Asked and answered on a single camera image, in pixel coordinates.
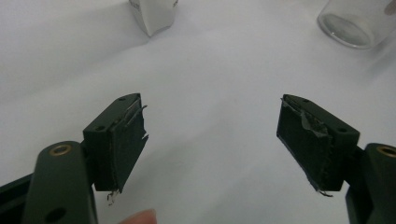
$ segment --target bolt hole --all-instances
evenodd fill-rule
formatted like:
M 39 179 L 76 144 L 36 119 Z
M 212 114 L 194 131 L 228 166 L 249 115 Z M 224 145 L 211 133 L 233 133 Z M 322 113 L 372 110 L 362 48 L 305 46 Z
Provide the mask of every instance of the bolt hole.
M 46 216 L 47 223 L 53 223 L 61 220 L 66 215 L 66 209 L 60 207 L 50 211 Z
M 51 156 L 62 156 L 66 153 L 68 153 L 72 148 L 69 145 L 60 145 L 57 147 L 52 148 L 49 151 L 49 154 Z
M 396 149 L 391 148 L 391 147 L 379 147 L 378 151 L 381 152 L 382 154 L 396 158 Z
M 105 129 L 105 126 L 97 126 L 97 127 L 95 127 L 96 131 L 102 131 L 104 129 Z
M 337 129 L 338 130 L 338 132 L 340 132 L 340 133 L 346 133 L 347 132 L 347 129 L 345 129 L 345 128 L 339 128 L 339 129 Z

